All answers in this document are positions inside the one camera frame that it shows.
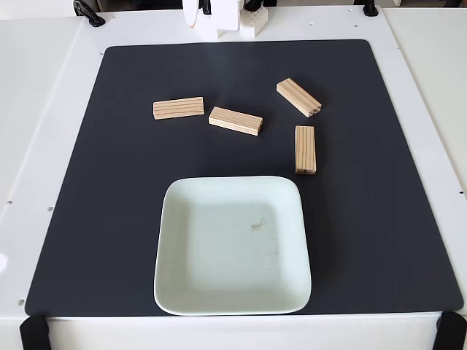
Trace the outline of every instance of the light wood block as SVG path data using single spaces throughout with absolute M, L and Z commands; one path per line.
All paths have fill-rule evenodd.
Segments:
M 209 116 L 209 124 L 258 136 L 263 124 L 263 118 L 214 107 Z
M 297 174 L 316 174 L 314 127 L 295 127 L 295 171 Z
M 316 101 L 313 96 L 302 89 L 291 78 L 277 84 L 277 92 L 284 96 L 292 105 L 305 117 L 311 117 L 321 110 L 321 103 Z
M 193 97 L 154 102 L 153 114 L 156 120 L 201 115 L 204 114 L 203 98 Z

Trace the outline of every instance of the square plate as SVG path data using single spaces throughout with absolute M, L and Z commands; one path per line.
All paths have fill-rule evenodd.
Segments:
M 277 176 L 182 179 L 167 190 L 154 296 L 176 315 L 284 314 L 312 290 L 298 188 Z

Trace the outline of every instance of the black clip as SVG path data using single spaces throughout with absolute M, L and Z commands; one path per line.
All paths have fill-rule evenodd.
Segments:
M 52 350 L 49 341 L 49 326 L 45 317 L 31 316 L 20 326 L 24 350 Z
M 378 15 L 378 10 L 374 6 L 374 0 L 354 0 L 354 5 L 364 5 L 363 13 L 367 17 L 374 17 Z
M 211 15 L 211 0 L 199 0 L 199 9 L 203 9 L 205 15 Z
M 105 24 L 105 19 L 99 17 L 84 0 L 73 0 L 73 7 L 76 16 L 85 16 L 93 27 L 100 27 Z
M 261 2 L 263 2 L 263 0 L 251 0 L 246 3 L 244 7 L 247 11 L 256 12 L 261 8 Z
M 467 322 L 455 312 L 443 312 L 436 323 L 433 350 L 462 350 L 466 340 Z

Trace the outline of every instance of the black mat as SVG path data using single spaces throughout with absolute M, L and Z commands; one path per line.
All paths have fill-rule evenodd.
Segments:
M 319 114 L 305 118 L 276 92 L 288 77 L 323 103 Z M 194 96 L 205 116 L 154 121 L 154 101 Z M 213 106 L 263 117 L 260 135 L 209 125 Z M 316 127 L 316 176 L 295 175 L 296 125 Z M 153 296 L 167 187 L 247 175 L 283 176 L 300 190 L 312 296 L 297 314 L 463 306 L 371 48 L 349 40 L 108 49 L 27 313 L 167 315 Z

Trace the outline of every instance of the white table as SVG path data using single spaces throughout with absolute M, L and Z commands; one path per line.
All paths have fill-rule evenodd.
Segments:
M 390 19 L 402 52 L 383 15 Z M 8 257 L 7 269 L 0 273 L 0 317 L 3 318 L 0 321 L 0 345 L 6 349 L 21 349 L 18 325 L 25 315 L 18 300 L 25 298 L 28 291 L 51 217 L 47 208 L 54 205 L 58 196 L 99 70 L 100 53 L 112 45 L 199 41 L 184 25 L 177 11 L 117 13 L 105 14 L 104 17 L 107 24 L 101 28 L 91 28 L 82 19 L 72 17 L 35 20 L 35 23 L 0 22 L 0 45 L 2 49 L 9 46 L 12 53 L 7 58 L 0 57 L 0 60 L 8 60 L 11 67 L 11 71 L 6 69 L 2 72 L 2 76 L 9 77 L 11 85 L 0 85 L 0 88 L 2 91 L 12 91 L 11 97 L 0 104 L 7 110 L 0 119 L 0 149 L 7 147 L 9 150 L 7 156 L 0 154 L 0 164 L 2 170 L 3 164 L 8 161 L 16 166 L 9 168 L 7 175 L 2 171 L 0 177 L 0 185 L 3 186 L 0 188 L 6 193 L 6 200 L 2 202 L 13 202 L 4 205 L 0 219 L 0 252 Z M 459 166 L 466 158 L 463 157 L 467 152 L 466 144 L 460 140 L 461 137 L 452 136 L 457 135 L 458 129 L 463 128 L 464 133 L 467 130 L 465 119 L 459 117 L 463 113 L 463 100 L 449 98 L 453 84 L 466 81 L 466 46 L 462 46 L 462 41 L 465 42 L 462 29 L 449 29 L 452 23 L 465 28 L 467 12 L 391 9 L 370 19 L 364 17 L 357 7 L 289 7 L 270 12 L 269 24 L 258 40 L 369 40 L 465 295 L 467 203 L 459 193 L 462 190 L 460 184 L 404 60 L 405 56 L 412 67 L 418 88 L 424 94 L 431 117 L 439 127 L 459 177 L 467 179 L 464 178 L 467 171 L 463 173 L 464 168 Z M 16 30 L 18 36 L 13 40 L 6 38 L 2 29 Z M 433 31 L 430 41 L 423 39 L 426 31 Z M 20 33 L 28 32 L 36 35 L 58 33 L 55 42 L 61 40 L 66 47 L 58 50 L 53 42 L 38 35 L 33 41 L 24 36 L 20 38 Z M 446 38 L 453 40 L 455 35 L 458 35 L 458 40 L 447 44 Z M 44 41 L 41 44 L 49 45 L 55 51 L 28 52 L 29 45 L 40 42 L 40 39 Z M 239 38 L 236 34 L 228 34 L 221 40 L 236 41 Z M 429 42 L 438 42 L 444 50 L 434 50 L 433 44 L 428 46 Z M 451 57 L 452 53 L 457 55 L 456 58 Z M 31 54 L 41 61 L 32 70 L 20 63 L 24 55 Z M 429 58 L 430 55 L 435 55 L 436 61 Z M 456 75 L 433 74 L 433 70 L 439 68 L 439 62 L 446 58 L 449 65 L 443 64 L 442 69 L 446 73 L 455 71 Z M 78 66 L 81 69 L 84 67 L 87 74 L 78 71 Z M 424 74 L 423 67 L 430 74 Z M 24 86 L 13 85 L 18 80 L 23 81 L 24 85 L 33 85 L 34 89 L 25 91 Z M 466 86 L 459 84 L 460 96 L 466 95 Z M 35 98 L 34 113 L 31 113 L 31 108 L 20 108 L 22 102 L 31 98 Z M 449 101 L 450 122 L 445 122 L 445 101 Z M 13 122 L 18 118 L 28 126 L 26 129 Z M 40 128 L 34 131 L 38 123 Z M 10 130 L 18 137 L 3 141 L 4 135 L 10 135 Z M 248 349 L 284 349 L 290 344 L 297 349 L 431 349 L 437 316 L 433 313 L 270 316 L 260 319 L 59 319 L 50 322 L 50 337 L 56 349 L 154 349 L 156 346 L 165 349 L 187 346 L 195 349 L 237 349 L 240 346 Z

